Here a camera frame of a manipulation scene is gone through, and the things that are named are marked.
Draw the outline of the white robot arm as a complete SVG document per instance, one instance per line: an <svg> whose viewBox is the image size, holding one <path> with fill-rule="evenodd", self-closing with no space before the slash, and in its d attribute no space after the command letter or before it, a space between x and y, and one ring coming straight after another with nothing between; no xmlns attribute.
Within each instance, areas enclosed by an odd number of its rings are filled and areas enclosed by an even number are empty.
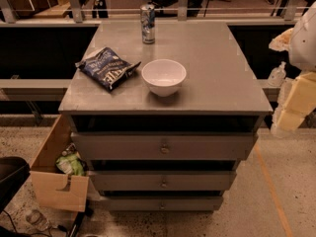
<svg viewBox="0 0 316 237"><path fill-rule="evenodd" d="M316 109L316 2L295 26L274 38L269 49L287 51L289 63L301 73L280 87L271 132L277 137L293 133Z"/></svg>

